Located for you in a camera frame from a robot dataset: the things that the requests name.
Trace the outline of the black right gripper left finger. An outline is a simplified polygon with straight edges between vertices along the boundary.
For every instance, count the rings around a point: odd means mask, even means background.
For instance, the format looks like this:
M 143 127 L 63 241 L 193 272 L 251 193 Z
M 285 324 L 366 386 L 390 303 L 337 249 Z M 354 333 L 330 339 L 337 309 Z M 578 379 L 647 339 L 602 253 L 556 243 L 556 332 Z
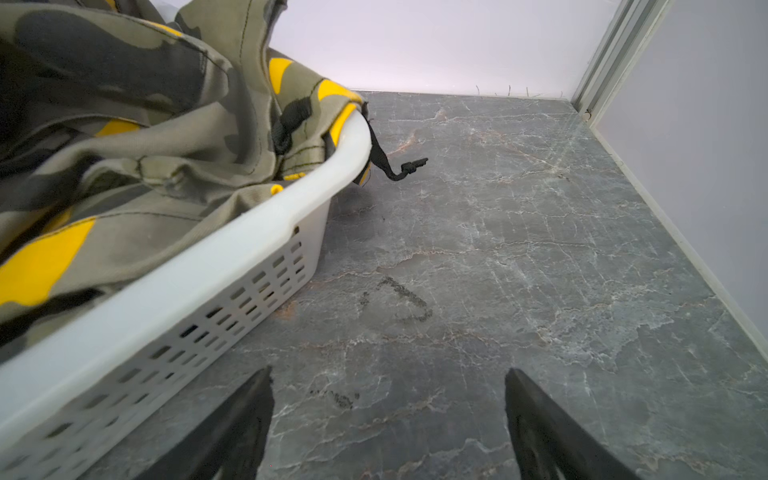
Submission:
M 250 376 L 139 479 L 254 479 L 275 406 L 272 368 Z

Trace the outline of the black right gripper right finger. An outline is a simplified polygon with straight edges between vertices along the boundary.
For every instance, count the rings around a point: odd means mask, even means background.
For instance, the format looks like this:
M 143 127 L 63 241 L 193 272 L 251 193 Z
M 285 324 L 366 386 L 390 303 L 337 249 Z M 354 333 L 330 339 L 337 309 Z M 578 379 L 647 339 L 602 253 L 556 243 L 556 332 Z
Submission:
M 636 479 L 525 372 L 505 375 L 505 412 L 522 479 Z

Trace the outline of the camouflage yellow green trousers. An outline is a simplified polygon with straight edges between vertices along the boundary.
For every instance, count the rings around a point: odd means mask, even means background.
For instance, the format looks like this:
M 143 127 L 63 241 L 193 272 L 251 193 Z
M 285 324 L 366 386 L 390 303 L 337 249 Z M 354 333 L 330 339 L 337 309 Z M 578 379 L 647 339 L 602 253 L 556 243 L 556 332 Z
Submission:
M 272 49 L 283 1 L 1 5 L 1 356 L 337 150 L 356 92 Z

